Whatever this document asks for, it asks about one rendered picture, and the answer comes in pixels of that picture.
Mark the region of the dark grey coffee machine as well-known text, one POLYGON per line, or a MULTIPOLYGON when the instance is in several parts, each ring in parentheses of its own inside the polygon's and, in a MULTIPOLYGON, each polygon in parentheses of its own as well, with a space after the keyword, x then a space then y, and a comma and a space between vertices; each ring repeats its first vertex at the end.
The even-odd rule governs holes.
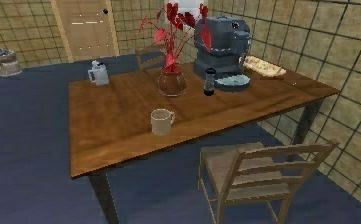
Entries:
POLYGON ((211 46, 206 48, 200 31, 204 28, 199 20, 195 26, 194 46, 197 57, 193 70, 205 79, 206 70, 213 68, 214 87, 221 91, 240 92, 246 89, 251 79, 242 73, 244 60, 251 45, 250 27, 243 19, 234 17, 207 17, 206 25, 211 33, 211 46))

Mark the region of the white window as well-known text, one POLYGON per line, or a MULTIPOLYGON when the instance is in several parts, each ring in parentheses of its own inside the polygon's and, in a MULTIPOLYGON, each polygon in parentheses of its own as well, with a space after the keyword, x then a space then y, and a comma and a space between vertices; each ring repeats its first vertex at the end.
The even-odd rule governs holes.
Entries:
POLYGON ((166 22, 179 30, 209 29, 205 0, 165 0, 163 12, 166 22))

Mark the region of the red house plant in vase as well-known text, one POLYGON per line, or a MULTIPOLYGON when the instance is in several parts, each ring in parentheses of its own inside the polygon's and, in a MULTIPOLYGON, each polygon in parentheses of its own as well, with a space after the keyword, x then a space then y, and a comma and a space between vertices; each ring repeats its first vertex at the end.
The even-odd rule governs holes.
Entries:
POLYGON ((203 3, 199 4, 199 16, 197 18, 190 12, 181 13, 178 3, 168 2, 163 5, 157 13, 156 19, 161 17, 162 13, 166 14, 169 22, 169 29, 159 28, 154 22, 147 17, 140 23, 139 30, 142 31, 144 26, 149 24, 155 28, 153 44, 144 50, 138 51, 138 54, 148 53, 150 50, 165 48, 163 60, 165 65, 161 69, 158 77, 158 90, 161 95, 168 97, 177 97, 184 95, 187 89, 185 76, 178 58, 185 44, 196 36, 201 38, 202 47, 211 51, 211 31, 207 25, 208 7, 203 3))

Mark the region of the beige mug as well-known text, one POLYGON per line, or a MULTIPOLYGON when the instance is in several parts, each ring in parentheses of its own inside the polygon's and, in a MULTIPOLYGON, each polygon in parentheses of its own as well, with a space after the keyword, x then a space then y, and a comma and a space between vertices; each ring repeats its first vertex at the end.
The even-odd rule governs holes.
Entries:
POLYGON ((175 113, 167 109, 155 109, 151 112, 152 133, 157 136, 165 136, 171 132, 175 120, 175 113))

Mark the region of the brown wooden table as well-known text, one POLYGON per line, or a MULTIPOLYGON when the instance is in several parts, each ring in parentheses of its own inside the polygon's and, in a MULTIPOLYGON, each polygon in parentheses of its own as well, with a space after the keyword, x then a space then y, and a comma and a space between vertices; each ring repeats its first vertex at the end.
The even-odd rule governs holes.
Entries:
POLYGON ((107 171, 124 161, 164 150, 214 132, 262 121, 302 108, 294 143, 301 143, 322 101, 337 89, 289 71, 265 79, 250 69, 250 85, 242 92, 203 92, 204 82, 190 63, 183 65, 187 90, 180 97, 159 94, 160 71, 150 69, 118 74, 106 86, 88 81, 69 85, 70 176, 86 176, 108 224, 119 224, 107 171), (171 132, 152 133, 151 112, 175 113, 171 132))

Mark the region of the brown wooden chair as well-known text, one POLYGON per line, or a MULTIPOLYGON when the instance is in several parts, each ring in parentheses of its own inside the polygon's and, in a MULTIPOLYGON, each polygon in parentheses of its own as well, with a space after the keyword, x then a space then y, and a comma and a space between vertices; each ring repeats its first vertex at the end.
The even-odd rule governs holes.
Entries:
POLYGON ((199 156, 199 173, 207 173, 216 197, 208 198, 213 224, 223 224, 227 206, 279 200, 275 224, 285 224, 295 193, 319 165, 338 147, 339 142, 266 147, 260 142, 204 147, 199 156))
POLYGON ((165 55, 163 50, 163 44, 137 49, 135 53, 138 69, 146 70, 156 65, 163 66, 165 62, 165 55))

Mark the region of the tan wooden door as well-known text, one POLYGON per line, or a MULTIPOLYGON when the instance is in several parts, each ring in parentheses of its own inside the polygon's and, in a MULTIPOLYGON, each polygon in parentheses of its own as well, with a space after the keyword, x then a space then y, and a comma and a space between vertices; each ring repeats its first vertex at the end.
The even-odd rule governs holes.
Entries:
POLYGON ((119 55, 111 0, 51 0, 51 6, 69 62, 119 55))

